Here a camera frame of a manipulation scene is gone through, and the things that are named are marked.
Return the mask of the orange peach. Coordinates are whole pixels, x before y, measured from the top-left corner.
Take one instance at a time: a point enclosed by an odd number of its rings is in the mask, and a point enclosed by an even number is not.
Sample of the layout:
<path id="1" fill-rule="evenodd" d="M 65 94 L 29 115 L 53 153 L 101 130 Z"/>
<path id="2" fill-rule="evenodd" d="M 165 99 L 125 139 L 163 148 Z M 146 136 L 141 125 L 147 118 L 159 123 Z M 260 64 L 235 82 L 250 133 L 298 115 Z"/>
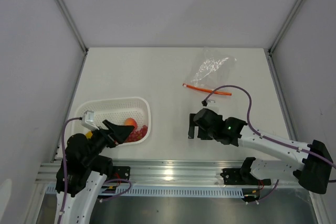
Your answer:
<path id="1" fill-rule="evenodd" d="M 138 124 L 137 124 L 136 120 L 133 119 L 133 118 L 127 118 L 124 121 L 124 126 L 134 126 L 135 129 L 138 128 Z"/>

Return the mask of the red grape bunch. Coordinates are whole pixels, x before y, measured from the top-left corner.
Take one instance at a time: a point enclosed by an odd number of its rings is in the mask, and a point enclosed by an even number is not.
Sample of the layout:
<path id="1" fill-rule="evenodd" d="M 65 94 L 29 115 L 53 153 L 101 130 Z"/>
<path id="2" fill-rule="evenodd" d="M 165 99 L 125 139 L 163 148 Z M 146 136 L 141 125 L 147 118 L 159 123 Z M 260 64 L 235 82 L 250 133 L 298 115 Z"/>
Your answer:
<path id="1" fill-rule="evenodd" d="M 142 140 L 148 132 L 148 127 L 146 125 L 142 126 L 140 129 L 134 130 L 126 139 L 126 143 L 132 143 Z"/>

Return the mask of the clear zip top bag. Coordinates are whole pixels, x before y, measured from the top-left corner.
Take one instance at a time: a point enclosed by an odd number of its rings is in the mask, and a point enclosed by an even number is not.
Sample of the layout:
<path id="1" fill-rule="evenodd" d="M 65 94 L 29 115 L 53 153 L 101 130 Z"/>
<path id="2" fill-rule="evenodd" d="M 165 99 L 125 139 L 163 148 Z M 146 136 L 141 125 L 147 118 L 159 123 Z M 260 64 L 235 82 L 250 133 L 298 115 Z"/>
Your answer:
<path id="1" fill-rule="evenodd" d="M 215 48 L 204 47 L 193 61 L 182 86 L 211 93 L 215 88 L 226 83 L 235 64 L 235 57 L 223 54 Z"/>

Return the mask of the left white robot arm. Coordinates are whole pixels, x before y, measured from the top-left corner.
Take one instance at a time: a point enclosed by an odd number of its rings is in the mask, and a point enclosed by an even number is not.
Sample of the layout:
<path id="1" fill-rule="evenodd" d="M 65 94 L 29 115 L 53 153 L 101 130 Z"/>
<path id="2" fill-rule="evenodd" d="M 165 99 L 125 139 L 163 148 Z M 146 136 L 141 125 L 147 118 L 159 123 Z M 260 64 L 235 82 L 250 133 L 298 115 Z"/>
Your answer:
<path id="1" fill-rule="evenodd" d="M 133 125 L 116 125 L 104 120 L 102 129 L 86 122 L 83 117 L 68 119 L 80 121 L 92 136 L 82 133 L 61 139 L 62 163 L 56 174 L 57 210 L 55 223 L 89 223 L 95 203 L 107 201 L 100 198 L 105 183 L 127 183 L 127 193 L 132 187 L 128 175 L 129 167 L 115 167 L 111 158 L 101 155 L 105 148 L 123 144 L 134 131 Z"/>

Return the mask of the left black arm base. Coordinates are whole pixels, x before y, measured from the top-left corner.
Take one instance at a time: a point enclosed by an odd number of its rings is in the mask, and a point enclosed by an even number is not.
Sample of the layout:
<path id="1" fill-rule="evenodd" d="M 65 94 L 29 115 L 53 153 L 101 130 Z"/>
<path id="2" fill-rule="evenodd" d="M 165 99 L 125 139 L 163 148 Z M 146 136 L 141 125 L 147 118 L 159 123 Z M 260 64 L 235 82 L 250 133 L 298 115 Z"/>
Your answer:
<path id="1" fill-rule="evenodd" d="M 130 179 L 131 167 L 130 166 L 114 166 L 112 170 L 111 179 L 116 179 L 121 182 L 120 179 Z"/>

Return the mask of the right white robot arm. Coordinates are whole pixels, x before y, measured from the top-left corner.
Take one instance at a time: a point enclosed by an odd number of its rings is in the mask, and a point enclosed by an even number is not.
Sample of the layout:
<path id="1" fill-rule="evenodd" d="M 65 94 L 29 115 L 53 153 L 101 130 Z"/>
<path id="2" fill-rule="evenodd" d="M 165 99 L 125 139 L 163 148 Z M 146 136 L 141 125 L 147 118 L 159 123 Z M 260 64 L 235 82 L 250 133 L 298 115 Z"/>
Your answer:
<path id="1" fill-rule="evenodd" d="M 304 189 L 325 194 L 330 180 L 333 160 L 324 143 L 311 144 L 268 136 L 252 130 L 248 123 L 203 108 L 189 115 L 188 138 L 215 140 L 223 145 L 233 145 L 257 150 L 276 158 L 263 162 L 254 157 L 245 159 L 240 169 L 240 179 L 246 184 L 256 180 L 294 180 Z"/>

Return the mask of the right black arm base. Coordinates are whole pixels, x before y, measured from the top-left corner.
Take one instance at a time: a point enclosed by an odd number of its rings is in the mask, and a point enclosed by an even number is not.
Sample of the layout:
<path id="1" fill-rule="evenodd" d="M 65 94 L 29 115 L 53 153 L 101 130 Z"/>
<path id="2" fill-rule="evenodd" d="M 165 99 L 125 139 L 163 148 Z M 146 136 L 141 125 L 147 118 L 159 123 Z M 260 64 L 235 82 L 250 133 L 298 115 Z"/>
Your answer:
<path id="1" fill-rule="evenodd" d="M 271 185 L 270 179 L 257 179 L 247 170 L 241 168 L 224 168 L 220 173 L 225 185 Z"/>

